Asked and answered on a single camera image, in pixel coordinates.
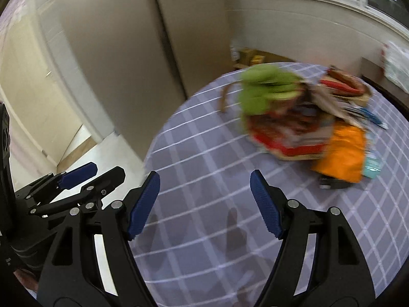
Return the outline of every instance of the window sill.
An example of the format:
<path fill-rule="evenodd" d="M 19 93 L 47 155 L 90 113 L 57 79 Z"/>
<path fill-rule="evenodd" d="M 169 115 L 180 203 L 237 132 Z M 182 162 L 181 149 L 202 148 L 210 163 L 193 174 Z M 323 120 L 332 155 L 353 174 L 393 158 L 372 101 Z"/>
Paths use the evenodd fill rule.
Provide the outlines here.
<path fill-rule="evenodd" d="M 316 0 L 321 2 L 327 2 L 330 4 L 335 4 L 353 11 L 356 11 L 362 15 L 365 15 L 373 20 L 387 26 L 392 31 L 402 36 L 405 40 L 409 41 L 409 30 L 405 28 L 402 24 L 395 21 L 388 15 L 378 11 L 370 6 L 363 6 L 358 0 Z"/>

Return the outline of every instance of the table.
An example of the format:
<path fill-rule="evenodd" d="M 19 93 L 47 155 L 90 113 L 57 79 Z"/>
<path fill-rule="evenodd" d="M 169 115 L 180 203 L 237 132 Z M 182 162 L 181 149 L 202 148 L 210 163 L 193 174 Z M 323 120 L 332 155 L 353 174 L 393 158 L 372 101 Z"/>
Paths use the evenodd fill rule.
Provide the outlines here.
<path fill-rule="evenodd" d="M 325 67 L 277 63 L 317 82 Z M 232 87 L 226 113 L 221 88 L 241 71 L 218 78 L 167 121 L 145 160 L 160 174 L 161 192 L 144 231 L 131 242 L 136 263 L 159 306 L 253 306 L 281 242 L 269 233 L 249 189 L 259 169 L 270 185 L 307 208 L 339 207 L 356 234 L 376 294 L 392 281 L 409 253 L 409 123 L 376 90 L 369 108 L 389 125 L 373 125 L 384 167 L 375 180 L 347 190 L 321 190 L 310 162 L 284 162 L 262 153 L 240 128 Z M 313 258 L 308 241 L 297 293 L 305 290 Z"/>

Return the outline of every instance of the orange fabric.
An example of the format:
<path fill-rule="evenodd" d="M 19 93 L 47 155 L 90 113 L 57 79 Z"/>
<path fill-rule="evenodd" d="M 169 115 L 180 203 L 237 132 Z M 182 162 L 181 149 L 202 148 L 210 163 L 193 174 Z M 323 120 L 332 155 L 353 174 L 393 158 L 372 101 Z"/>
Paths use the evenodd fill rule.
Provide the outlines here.
<path fill-rule="evenodd" d="M 336 121 L 334 133 L 312 170 L 337 179 L 357 183 L 362 178 L 365 161 L 365 132 L 344 121 Z"/>

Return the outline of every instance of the white bag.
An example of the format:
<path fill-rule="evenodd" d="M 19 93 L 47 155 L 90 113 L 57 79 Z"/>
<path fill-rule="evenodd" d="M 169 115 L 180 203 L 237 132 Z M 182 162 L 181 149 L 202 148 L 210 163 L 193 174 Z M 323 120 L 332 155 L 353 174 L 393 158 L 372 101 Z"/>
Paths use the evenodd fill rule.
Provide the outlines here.
<path fill-rule="evenodd" d="M 385 77 L 409 94 L 409 51 L 389 42 L 384 69 Z"/>

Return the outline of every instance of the door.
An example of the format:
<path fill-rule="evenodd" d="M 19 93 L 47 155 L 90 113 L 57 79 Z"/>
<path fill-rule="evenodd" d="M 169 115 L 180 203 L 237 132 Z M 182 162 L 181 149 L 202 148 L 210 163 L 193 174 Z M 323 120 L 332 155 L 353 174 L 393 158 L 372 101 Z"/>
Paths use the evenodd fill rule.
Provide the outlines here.
<path fill-rule="evenodd" d="M 0 85 L 15 117 L 55 165 L 81 126 L 50 70 L 29 15 L 8 31 L 2 53 Z"/>
<path fill-rule="evenodd" d="M 55 0 L 79 66 L 105 111 L 143 159 L 182 104 L 160 41 L 154 0 Z"/>

